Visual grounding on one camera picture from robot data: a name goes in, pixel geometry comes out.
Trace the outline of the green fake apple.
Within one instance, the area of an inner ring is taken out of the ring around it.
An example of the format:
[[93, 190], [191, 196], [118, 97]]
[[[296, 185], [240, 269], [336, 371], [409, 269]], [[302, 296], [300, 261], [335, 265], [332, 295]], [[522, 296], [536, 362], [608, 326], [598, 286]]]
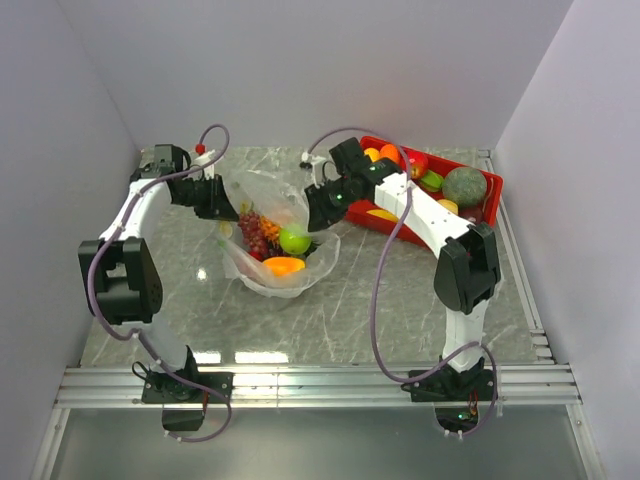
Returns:
[[312, 238], [304, 228], [290, 225], [281, 228], [279, 245], [286, 254], [300, 256], [310, 249]]

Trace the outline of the clear plastic bag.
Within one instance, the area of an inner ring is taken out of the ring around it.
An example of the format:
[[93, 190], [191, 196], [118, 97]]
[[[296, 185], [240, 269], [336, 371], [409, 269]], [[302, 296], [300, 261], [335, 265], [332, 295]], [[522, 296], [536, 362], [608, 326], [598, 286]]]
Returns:
[[310, 233], [302, 190], [259, 170], [224, 182], [236, 221], [218, 223], [225, 276], [266, 297], [295, 298], [326, 278], [338, 263], [341, 240]]

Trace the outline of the orange fake pineapple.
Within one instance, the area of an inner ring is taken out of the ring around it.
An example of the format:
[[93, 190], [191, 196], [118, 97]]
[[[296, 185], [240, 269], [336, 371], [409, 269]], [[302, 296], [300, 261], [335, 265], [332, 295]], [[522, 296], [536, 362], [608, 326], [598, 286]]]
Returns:
[[259, 219], [259, 227], [263, 237], [271, 244], [278, 245], [279, 244], [279, 236], [281, 227], [272, 222], [265, 216], [261, 216]]

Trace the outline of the yellow orange fake mango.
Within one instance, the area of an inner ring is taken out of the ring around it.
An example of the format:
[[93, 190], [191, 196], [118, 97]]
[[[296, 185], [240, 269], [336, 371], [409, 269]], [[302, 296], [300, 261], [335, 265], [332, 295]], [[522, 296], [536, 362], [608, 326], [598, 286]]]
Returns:
[[276, 277], [297, 273], [306, 268], [304, 260], [295, 257], [274, 256], [262, 262]]

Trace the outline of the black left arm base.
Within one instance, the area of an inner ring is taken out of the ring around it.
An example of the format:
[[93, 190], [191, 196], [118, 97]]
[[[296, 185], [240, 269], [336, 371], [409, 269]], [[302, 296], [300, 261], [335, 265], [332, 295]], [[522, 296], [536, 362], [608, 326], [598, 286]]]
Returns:
[[222, 405], [231, 398], [234, 375], [229, 372], [200, 373], [196, 382], [217, 392], [221, 398], [187, 386], [166, 373], [149, 372], [141, 395], [143, 405], [162, 406], [162, 426], [169, 432], [199, 430], [211, 405]]

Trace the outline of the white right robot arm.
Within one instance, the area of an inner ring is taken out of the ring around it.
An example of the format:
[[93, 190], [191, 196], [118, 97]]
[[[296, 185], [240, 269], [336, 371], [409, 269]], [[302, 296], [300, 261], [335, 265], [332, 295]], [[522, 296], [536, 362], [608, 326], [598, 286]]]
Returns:
[[437, 260], [434, 291], [446, 313], [443, 358], [437, 367], [448, 369], [440, 375], [440, 386], [449, 398], [466, 397], [476, 384], [472, 370], [489, 354], [482, 343], [484, 318], [501, 280], [494, 230], [448, 211], [415, 185], [406, 165], [372, 161], [355, 138], [332, 148], [330, 157], [336, 178], [323, 179], [321, 166], [314, 164], [314, 182], [304, 190], [309, 230], [329, 228], [352, 204], [368, 200], [426, 244]]

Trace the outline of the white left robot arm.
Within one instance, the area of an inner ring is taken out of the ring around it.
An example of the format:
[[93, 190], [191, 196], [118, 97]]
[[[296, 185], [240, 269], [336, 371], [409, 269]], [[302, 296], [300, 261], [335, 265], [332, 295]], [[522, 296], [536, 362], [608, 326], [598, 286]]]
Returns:
[[167, 377], [166, 390], [180, 402], [198, 396], [202, 379], [191, 349], [157, 317], [164, 291], [148, 241], [171, 205], [190, 208], [204, 220], [238, 221], [213, 171], [219, 157], [202, 143], [193, 153], [172, 144], [153, 147], [150, 161], [132, 174], [115, 219], [98, 239], [78, 248], [90, 312], [112, 338], [137, 340], [152, 371]]

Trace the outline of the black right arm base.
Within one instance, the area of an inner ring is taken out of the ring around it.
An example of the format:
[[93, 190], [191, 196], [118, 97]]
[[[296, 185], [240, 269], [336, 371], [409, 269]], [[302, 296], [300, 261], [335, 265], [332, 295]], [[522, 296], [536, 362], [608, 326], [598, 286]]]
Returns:
[[447, 403], [490, 401], [495, 386], [494, 374], [489, 369], [458, 373], [445, 367], [419, 382], [402, 384], [401, 390], [408, 393], [414, 403]]

